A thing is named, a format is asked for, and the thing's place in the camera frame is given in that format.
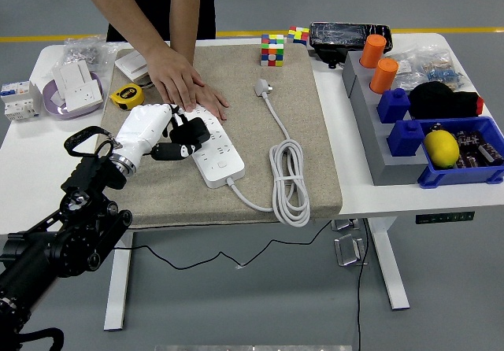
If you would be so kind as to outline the person's left hand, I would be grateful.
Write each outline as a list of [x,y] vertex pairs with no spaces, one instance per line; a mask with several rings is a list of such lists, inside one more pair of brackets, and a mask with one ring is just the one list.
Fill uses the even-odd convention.
[[217,89],[210,85],[204,87],[197,85],[195,87],[195,100],[220,122],[227,120],[226,109],[229,107],[229,102]]

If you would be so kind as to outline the person's right hand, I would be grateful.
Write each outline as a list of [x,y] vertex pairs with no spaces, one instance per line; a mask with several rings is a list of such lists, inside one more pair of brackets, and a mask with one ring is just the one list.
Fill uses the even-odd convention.
[[196,87],[205,86],[191,63],[165,42],[143,56],[151,81],[162,100],[190,112],[196,106]]

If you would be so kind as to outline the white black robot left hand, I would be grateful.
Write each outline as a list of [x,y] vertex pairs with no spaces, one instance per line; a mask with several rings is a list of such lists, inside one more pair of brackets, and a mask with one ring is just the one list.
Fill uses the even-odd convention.
[[209,131],[199,118],[189,120],[177,105],[138,105],[123,123],[111,160],[135,172],[142,156],[156,161],[180,161],[202,147]]

